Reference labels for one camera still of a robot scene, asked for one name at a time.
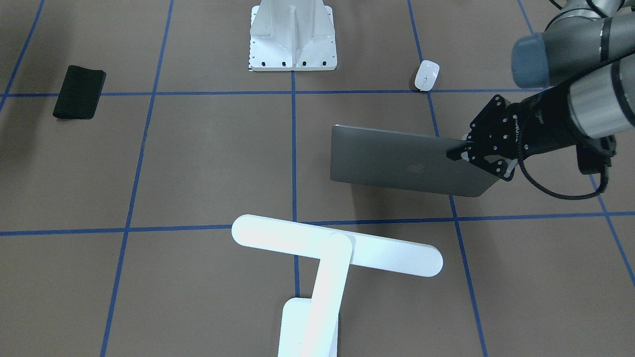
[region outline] gray laptop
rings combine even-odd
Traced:
[[[350,184],[476,197],[498,177],[446,157],[466,142],[396,131],[335,125],[331,179]]]

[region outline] apple logo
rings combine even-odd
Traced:
[[[406,167],[406,171],[412,172],[412,173],[423,173],[424,170],[425,170],[424,164],[412,164]]]

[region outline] gray surface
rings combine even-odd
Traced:
[[[457,89],[430,97],[330,92],[411,87],[419,57],[408,1],[327,1],[340,66],[298,73],[296,90],[327,92],[295,95],[291,74],[246,70],[257,3],[175,1],[158,90],[225,93],[150,96],[168,0],[44,2],[8,88],[28,97],[0,112],[3,357],[98,356],[102,346],[106,357],[275,355],[282,306],[295,296],[293,257],[235,244],[229,225],[244,213],[441,250],[433,278],[351,269],[342,356],[482,356],[483,346],[492,357],[635,355],[635,286],[599,200],[552,199],[520,176],[453,201],[329,179],[335,124],[434,135],[434,118],[442,137],[460,138],[494,94],[531,95],[506,92],[511,46],[530,33],[518,1],[411,0],[423,56],[441,66],[436,90]],[[557,13],[547,1],[520,3],[534,29]],[[0,1],[1,93],[38,5]],[[105,70],[104,91],[117,92],[92,120],[56,121],[55,97],[38,97],[59,90],[69,64]],[[289,92],[236,92],[251,90]],[[618,136],[603,195],[631,263],[634,134]],[[527,165],[554,190],[592,191],[574,159],[565,150]],[[316,267],[301,260],[304,297]]]
[[[498,177],[447,157],[468,142],[429,135],[336,125],[331,179],[411,191],[477,197]]]

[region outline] stand base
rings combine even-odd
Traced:
[[[299,297],[294,297],[284,304],[278,357],[297,357],[300,355],[304,333],[307,330],[310,307],[311,299]],[[337,335],[338,327],[336,326],[328,357],[337,357]]]
[[[333,23],[333,9],[324,6]],[[256,18],[260,5],[251,9],[251,24]],[[293,53],[297,52],[297,63],[293,63]],[[250,71],[332,71],[337,67],[335,36],[316,37],[301,49],[283,48],[275,39],[250,36]]]

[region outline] white bracket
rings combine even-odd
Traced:
[[[262,0],[251,9],[250,34],[250,70],[337,67],[333,9],[322,0]]]
[[[238,217],[232,236],[243,246],[320,259],[311,298],[284,305],[278,357],[337,356],[338,314],[350,264],[417,276],[437,275],[443,267],[431,245],[254,215]]]

